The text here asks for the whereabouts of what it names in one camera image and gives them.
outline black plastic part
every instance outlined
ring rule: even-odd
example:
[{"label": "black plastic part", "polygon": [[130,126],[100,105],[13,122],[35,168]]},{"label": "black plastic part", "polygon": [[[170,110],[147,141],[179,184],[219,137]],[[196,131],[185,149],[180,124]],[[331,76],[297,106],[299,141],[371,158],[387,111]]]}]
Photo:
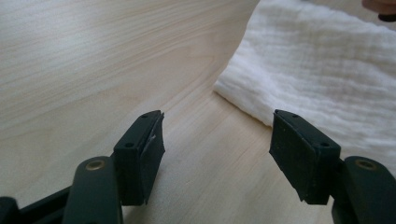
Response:
[{"label": "black plastic part", "polygon": [[0,223],[18,224],[21,223],[21,214],[17,206],[17,201],[9,197],[0,198]]},{"label": "black plastic part", "polygon": [[276,110],[270,153],[300,200],[327,204],[341,147],[298,115]]},{"label": "black plastic part", "polygon": [[81,163],[64,209],[63,224],[122,223],[113,160],[96,157]]},{"label": "black plastic part", "polygon": [[334,224],[357,224],[358,218],[350,203],[334,201],[332,205],[332,221]]},{"label": "black plastic part", "polygon": [[140,116],[114,147],[122,205],[147,203],[163,153],[163,113]]},{"label": "black plastic part", "polygon": [[23,223],[61,223],[70,187],[21,209]]},{"label": "black plastic part", "polygon": [[396,15],[381,15],[381,14],[379,14],[378,18],[381,21],[385,21],[385,22],[394,22],[394,21],[396,21]]},{"label": "black plastic part", "polygon": [[396,180],[384,165],[348,157],[343,182],[360,224],[396,223]]}]

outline white towel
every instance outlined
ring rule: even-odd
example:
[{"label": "white towel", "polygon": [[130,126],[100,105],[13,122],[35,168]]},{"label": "white towel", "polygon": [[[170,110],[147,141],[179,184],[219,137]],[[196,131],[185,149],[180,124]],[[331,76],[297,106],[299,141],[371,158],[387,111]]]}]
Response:
[{"label": "white towel", "polygon": [[262,0],[215,84],[266,125],[298,114],[396,175],[396,32],[300,0]]}]

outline towel fold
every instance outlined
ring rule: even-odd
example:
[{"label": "towel fold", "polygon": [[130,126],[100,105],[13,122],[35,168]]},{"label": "towel fold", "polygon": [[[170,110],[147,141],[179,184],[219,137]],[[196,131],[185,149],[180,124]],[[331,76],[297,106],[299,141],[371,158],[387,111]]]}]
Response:
[{"label": "towel fold", "polygon": [[215,91],[266,125],[301,115],[342,158],[396,175],[396,32],[299,0],[262,0]]}]

